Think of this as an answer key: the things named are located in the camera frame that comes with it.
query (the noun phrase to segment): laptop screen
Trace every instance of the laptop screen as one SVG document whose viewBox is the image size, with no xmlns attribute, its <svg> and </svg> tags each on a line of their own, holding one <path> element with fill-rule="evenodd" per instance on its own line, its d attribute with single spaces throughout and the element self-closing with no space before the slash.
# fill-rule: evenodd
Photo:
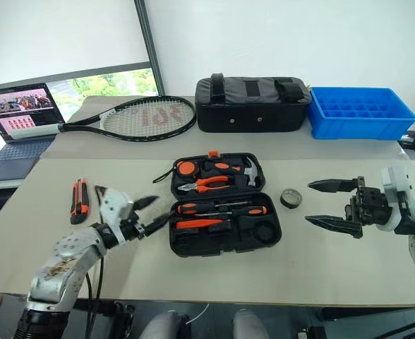
<svg viewBox="0 0 415 339">
<path fill-rule="evenodd" d="M 4 88 L 0 90 L 0 134 L 12 141 L 15 129 L 64 122 L 46 84 Z"/>
</svg>

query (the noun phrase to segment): racket handle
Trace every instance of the racket handle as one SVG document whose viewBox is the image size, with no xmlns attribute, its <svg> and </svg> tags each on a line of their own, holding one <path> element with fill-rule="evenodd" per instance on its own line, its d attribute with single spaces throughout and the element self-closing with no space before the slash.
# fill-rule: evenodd
<svg viewBox="0 0 415 339">
<path fill-rule="evenodd" d="M 33 136 L 48 136 L 60 133 L 61 124 L 52 124 L 45 126 L 30 127 L 29 129 L 14 129 L 11 131 L 13 139 L 31 138 Z"/>
</svg>

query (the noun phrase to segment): tennis racket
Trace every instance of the tennis racket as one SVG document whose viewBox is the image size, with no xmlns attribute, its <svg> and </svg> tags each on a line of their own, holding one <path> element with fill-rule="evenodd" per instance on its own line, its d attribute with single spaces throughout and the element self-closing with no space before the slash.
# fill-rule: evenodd
<svg viewBox="0 0 415 339">
<path fill-rule="evenodd" d="M 100 122 L 100 127 L 88 126 Z M 193 105 L 182 97 L 143 97 L 106 112 L 67 124 L 14 129 L 13 139 L 87 131 L 125 141 L 156 141 L 177 136 L 195 124 Z"/>
</svg>

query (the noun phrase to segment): tabletop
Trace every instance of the tabletop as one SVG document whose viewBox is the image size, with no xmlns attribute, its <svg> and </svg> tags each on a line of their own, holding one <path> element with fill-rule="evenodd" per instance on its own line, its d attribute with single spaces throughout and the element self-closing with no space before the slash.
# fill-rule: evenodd
<svg viewBox="0 0 415 339">
<path fill-rule="evenodd" d="M 263 160 L 263 192 L 273 200 L 282 238 L 273 247 L 213 257 L 181 258 L 169 247 L 165 226 L 151 237 L 112 249 L 106 257 L 103 298 L 258 302 L 309 305 L 415 305 L 415 267 L 406 236 L 364 227 L 362 239 L 328 232 L 305 215 L 344 216 L 350 193 L 324 194 L 307 183 L 328 178 L 366 178 L 382 188 L 380 169 L 403 164 L 415 194 L 411 160 Z M 170 179 L 151 181 L 170 168 L 168 160 L 42 159 L 0 213 L 0 292 L 27 293 L 35 271 L 64 235 L 97 221 L 95 184 L 161 198 L 140 214 L 143 221 L 175 202 Z M 82 225 L 70 225 L 71 187 L 85 177 L 91 212 Z M 289 210 L 279 203 L 293 188 L 303 203 Z M 86 296 L 85 287 L 81 297 Z"/>
<path fill-rule="evenodd" d="M 138 97 L 91 96 L 69 121 L 78 121 L 104 112 Z M 193 97 L 184 97 L 193 102 Z M 178 159 L 207 154 L 259 153 L 260 159 L 397 159 L 404 156 L 397 141 L 318 140 L 311 135 L 311 123 L 278 133 L 205 133 L 193 126 L 187 132 L 163 141 L 131 143 L 88 132 L 59 134 L 42 158 L 73 159 Z"/>
</svg>

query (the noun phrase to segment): tool case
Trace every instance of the tool case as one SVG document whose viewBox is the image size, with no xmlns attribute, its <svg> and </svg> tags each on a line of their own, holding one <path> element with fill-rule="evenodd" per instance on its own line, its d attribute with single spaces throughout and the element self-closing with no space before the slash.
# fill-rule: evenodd
<svg viewBox="0 0 415 339">
<path fill-rule="evenodd" d="M 290 77 L 224 78 L 198 81 L 195 106 L 205 132 L 286 132 L 300 128 L 311 102 L 303 81 Z"/>
<path fill-rule="evenodd" d="M 254 174 L 251 173 L 252 166 L 255 167 Z M 222 251 L 252 251 L 273 246 L 281 239 L 281 228 L 272 200 L 267 194 L 261 193 L 265 178 L 253 154 L 210 152 L 209 155 L 178 159 L 173 168 L 171 190 L 178 202 L 171 209 L 169 241 L 177 255 L 214 256 L 220 255 Z M 254 177 L 255 186 L 250 185 L 251 176 Z M 223 178 L 225 182 L 207 183 L 209 190 L 204 192 L 179 189 L 184 185 L 193 187 L 200 179 L 218 177 L 227 178 Z M 199 208 L 191 206 L 199 203 L 204 208 L 208 204 L 211 207 L 196 213 Z M 206 227 L 178 228 L 182 225 L 180 222 L 192 220 L 216 220 L 219 223 Z"/>
</svg>

